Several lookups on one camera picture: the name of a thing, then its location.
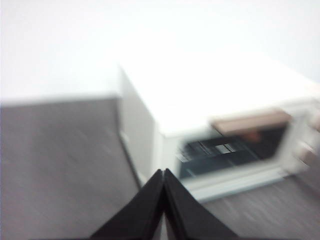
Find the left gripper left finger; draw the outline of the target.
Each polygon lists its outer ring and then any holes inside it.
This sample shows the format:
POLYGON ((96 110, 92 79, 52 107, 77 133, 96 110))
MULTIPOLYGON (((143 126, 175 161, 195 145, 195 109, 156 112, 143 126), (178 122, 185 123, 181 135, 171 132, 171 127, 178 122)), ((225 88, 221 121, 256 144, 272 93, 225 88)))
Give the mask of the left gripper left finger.
POLYGON ((161 219, 163 171, 158 169, 140 191, 91 236, 91 240, 151 240, 161 219))

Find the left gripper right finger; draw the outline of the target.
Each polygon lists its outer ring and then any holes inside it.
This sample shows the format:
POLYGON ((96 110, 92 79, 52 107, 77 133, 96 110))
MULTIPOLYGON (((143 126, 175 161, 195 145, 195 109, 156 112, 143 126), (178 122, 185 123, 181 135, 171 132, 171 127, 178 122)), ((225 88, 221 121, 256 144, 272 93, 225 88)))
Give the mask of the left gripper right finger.
POLYGON ((166 169, 163 174, 165 214, 177 240, 231 240, 238 235, 203 207, 166 169))

